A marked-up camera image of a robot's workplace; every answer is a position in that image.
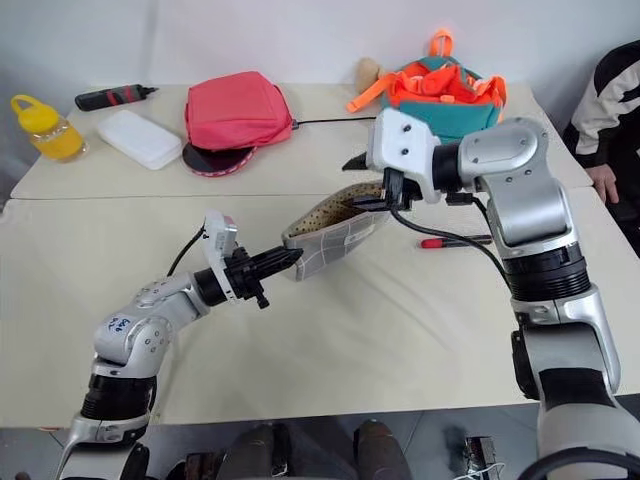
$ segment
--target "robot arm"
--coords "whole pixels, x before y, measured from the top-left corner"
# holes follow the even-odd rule
[[[487,221],[518,322],[516,380],[540,400],[543,458],[522,478],[551,469],[552,479],[627,478],[620,458],[640,455],[640,424],[613,397],[618,356],[565,192],[549,172],[547,144],[539,124],[516,118],[441,145],[425,123],[387,109],[366,157],[345,168],[384,172],[383,202],[396,215],[415,199],[436,203],[461,189],[489,194]]]
[[[266,308],[260,281],[302,254],[276,247],[251,257],[236,233],[229,217],[208,212],[202,237],[210,268],[143,287],[98,327],[89,392],[73,418],[56,479],[144,479],[149,452],[137,440],[149,424],[156,375],[172,339],[225,301],[255,297]]]

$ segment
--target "red pouch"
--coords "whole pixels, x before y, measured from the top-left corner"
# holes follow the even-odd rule
[[[291,136],[292,119],[278,87],[258,72],[213,78],[189,89],[189,142],[208,150],[256,147]]]

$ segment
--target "red marker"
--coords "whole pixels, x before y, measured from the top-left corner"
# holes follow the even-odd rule
[[[493,239],[491,235],[469,235],[467,237],[481,245],[489,245]],[[461,242],[460,240],[454,240],[452,238],[427,238],[420,242],[420,248],[450,248],[450,247],[468,247],[469,244]]]

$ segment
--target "black jacket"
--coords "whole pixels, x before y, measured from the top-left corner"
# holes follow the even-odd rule
[[[583,167],[607,163],[640,185],[640,40],[600,61],[563,138]]]

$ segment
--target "white table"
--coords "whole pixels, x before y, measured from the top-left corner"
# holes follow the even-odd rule
[[[640,392],[640,262],[591,188],[569,196],[619,349],[620,393]],[[0,425],[68,424],[86,390],[96,324],[165,274],[206,208],[232,215],[240,240],[258,253],[321,198],[10,201],[0,224]],[[415,217],[485,231],[472,207],[420,204]],[[290,273],[266,280],[267,310],[216,307],[167,358],[160,421],[524,402],[500,277],[476,251],[419,250],[419,237],[390,221],[305,282]],[[199,246],[180,266],[204,267]]]
[[[282,85],[298,120],[346,118],[354,96],[350,85]],[[160,197],[200,195],[327,195],[375,174],[341,173],[341,166],[366,149],[370,121],[302,125],[286,142],[260,149],[242,170],[224,178],[192,174],[178,160],[149,171],[111,148],[95,133],[95,125],[118,109],[130,109],[186,138],[186,86],[164,86],[142,102],[80,112],[69,120],[85,134],[89,153],[60,165],[40,158],[12,192],[20,199]],[[375,115],[372,106],[357,116]],[[528,116],[549,131],[549,166],[567,188],[591,185],[590,178],[564,147],[551,122],[526,85],[509,86],[505,116]]]

